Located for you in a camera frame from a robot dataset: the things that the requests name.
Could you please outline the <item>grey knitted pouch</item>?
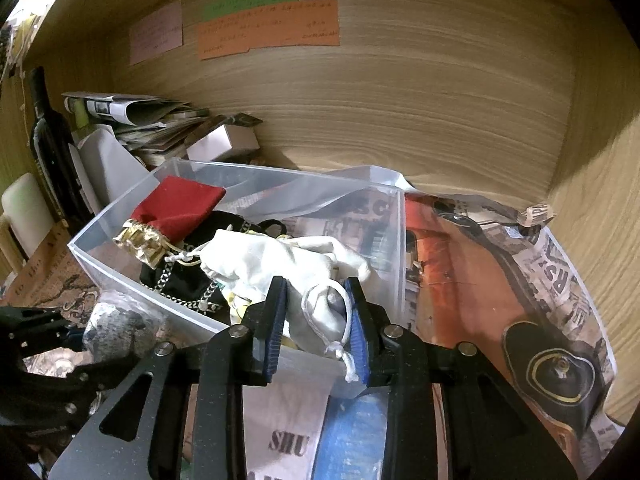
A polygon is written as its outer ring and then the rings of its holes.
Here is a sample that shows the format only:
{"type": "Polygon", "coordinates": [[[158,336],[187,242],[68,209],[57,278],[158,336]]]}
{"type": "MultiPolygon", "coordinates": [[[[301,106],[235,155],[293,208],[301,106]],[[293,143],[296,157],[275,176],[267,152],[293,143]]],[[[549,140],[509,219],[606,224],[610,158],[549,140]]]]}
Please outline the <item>grey knitted pouch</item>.
{"type": "Polygon", "coordinates": [[[165,319],[136,304],[99,302],[93,308],[82,343],[96,363],[143,358],[155,346],[165,319]]]}

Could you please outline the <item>black pouch with silver trim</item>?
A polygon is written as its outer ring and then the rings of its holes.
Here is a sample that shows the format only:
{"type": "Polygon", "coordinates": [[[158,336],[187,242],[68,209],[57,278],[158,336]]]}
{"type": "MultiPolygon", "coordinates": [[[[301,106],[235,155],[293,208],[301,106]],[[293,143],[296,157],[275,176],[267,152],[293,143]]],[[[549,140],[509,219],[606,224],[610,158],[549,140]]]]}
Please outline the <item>black pouch with silver trim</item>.
{"type": "MultiPolygon", "coordinates": [[[[271,237],[288,232],[285,224],[276,219],[255,224],[237,214],[214,210],[184,239],[184,249],[191,250],[207,243],[218,229],[241,233],[254,231],[271,237]]],[[[223,321],[229,317],[228,302],[219,286],[206,276],[198,263],[195,266],[184,266],[178,262],[161,261],[155,270],[142,264],[139,278],[146,288],[208,318],[223,321]]]]}

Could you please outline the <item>red and gold pouch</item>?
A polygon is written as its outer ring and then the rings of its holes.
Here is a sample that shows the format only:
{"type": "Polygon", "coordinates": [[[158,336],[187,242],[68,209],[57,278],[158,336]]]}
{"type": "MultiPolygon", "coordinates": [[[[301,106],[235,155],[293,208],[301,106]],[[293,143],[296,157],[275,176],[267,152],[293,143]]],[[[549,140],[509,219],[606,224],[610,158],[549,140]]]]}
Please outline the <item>red and gold pouch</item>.
{"type": "Polygon", "coordinates": [[[151,269],[178,255],[178,245],[215,209],[226,189],[185,178],[166,177],[134,208],[113,242],[151,269]]]}

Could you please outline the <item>white drawstring pouch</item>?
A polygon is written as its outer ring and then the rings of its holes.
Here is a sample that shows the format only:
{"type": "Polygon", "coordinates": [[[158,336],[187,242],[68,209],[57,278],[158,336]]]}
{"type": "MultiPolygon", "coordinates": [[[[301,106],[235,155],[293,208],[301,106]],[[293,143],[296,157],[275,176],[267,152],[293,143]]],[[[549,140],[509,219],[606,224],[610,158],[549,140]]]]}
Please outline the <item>white drawstring pouch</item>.
{"type": "Polygon", "coordinates": [[[364,381],[348,348],[356,300],[349,297],[346,281],[356,278],[361,289],[370,292],[380,278],[366,258],[337,238],[273,238],[219,229],[207,243],[165,261],[198,263],[237,315],[265,300],[274,278],[284,278],[288,305],[283,335],[306,352],[343,362],[346,382],[364,381]]]}

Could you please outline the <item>clear plastic storage box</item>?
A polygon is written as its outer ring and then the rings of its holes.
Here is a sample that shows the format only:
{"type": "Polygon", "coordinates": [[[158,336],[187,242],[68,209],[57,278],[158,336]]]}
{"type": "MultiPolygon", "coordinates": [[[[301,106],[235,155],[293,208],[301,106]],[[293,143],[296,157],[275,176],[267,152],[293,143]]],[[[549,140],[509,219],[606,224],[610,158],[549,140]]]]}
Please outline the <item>clear plastic storage box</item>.
{"type": "Polygon", "coordinates": [[[362,393],[364,371],[354,362],[354,300],[347,281],[356,278],[364,298],[405,322],[405,194],[400,188],[333,174],[261,166],[168,162],[109,204],[75,236],[68,248],[96,284],[164,309],[189,336],[219,332],[222,325],[191,313],[143,286],[139,260],[114,237],[163,177],[184,177],[226,191],[219,212],[247,221],[278,220],[285,234],[271,237],[225,226],[180,252],[178,266],[200,269],[231,296],[231,319],[265,299],[275,276],[288,281],[283,338],[292,342],[281,366],[327,374],[333,392],[352,399],[362,393]]]}

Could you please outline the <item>cream ceramic mug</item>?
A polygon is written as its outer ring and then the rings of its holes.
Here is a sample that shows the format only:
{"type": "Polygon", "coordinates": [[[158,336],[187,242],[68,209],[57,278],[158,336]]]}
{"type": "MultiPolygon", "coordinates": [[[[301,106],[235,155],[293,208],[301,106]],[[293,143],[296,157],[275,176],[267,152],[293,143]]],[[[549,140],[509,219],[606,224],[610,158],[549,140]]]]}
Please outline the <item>cream ceramic mug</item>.
{"type": "Polygon", "coordinates": [[[18,273],[54,227],[36,178],[26,172],[1,196],[1,253],[18,273]]]}

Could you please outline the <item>dark wine bottle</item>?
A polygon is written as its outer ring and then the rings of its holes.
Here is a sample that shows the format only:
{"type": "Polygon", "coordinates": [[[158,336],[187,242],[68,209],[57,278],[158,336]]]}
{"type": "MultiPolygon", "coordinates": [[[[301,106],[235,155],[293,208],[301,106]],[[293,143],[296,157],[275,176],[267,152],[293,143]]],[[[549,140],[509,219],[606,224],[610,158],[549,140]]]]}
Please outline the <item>dark wine bottle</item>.
{"type": "Polygon", "coordinates": [[[92,219],[93,214],[82,197],[70,154],[70,144],[73,143],[70,127],[51,106],[42,66],[30,72],[29,81],[35,111],[29,147],[54,203],[67,223],[68,232],[75,236],[92,219]]]}

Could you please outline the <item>small white cardboard box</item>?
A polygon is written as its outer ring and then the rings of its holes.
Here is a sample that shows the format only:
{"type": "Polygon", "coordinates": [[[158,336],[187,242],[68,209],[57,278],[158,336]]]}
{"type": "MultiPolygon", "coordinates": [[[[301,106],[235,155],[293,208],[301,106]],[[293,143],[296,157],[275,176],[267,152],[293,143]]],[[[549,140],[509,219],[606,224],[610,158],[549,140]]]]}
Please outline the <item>small white cardboard box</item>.
{"type": "Polygon", "coordinates": [[[221,125],[186,149],[192,162],[216,162],[249,155],[259,150],[252,128],[221,125]]]}

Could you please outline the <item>stack of newspapers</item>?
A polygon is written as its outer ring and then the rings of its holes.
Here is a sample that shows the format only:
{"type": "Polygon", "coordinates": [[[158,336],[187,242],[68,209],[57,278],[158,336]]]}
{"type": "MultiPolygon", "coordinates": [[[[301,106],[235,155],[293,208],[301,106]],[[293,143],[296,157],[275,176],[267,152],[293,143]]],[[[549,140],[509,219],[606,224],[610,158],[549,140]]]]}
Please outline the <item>stack of newspapers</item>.
{"type": "Polygon", "coordinates": [[[184,156],[186,139],[209,118],[207,108],[157,96],[65,92],[63,98],[66,112],[75,118],[72,137],[76,145],[103,127],[149,167],[184,156]]]}

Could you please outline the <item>pink sticky note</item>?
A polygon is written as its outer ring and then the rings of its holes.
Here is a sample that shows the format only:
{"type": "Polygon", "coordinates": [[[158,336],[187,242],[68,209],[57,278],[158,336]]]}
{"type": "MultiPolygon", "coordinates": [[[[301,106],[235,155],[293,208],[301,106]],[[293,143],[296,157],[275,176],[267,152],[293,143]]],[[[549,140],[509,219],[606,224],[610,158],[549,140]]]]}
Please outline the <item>pink sticky note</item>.
{"type": "Polygon", "coordinates": [[[130,27],[129,64],[136,65],[182,45],[182,5],[176,0],[130,27]]]}

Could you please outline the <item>orange sticky note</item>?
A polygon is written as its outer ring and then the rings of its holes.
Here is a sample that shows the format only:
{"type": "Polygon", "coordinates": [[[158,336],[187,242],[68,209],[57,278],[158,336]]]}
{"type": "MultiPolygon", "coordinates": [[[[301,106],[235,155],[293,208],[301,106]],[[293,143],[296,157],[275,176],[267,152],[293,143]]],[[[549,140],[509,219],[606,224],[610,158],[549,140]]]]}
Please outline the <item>orange sticky note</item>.
{"type": "Polygon", "coordinates": [[[198,24],[198,58],[252,49],[340,44],[337,0],[299,0],[258,6],[198,24]]]}

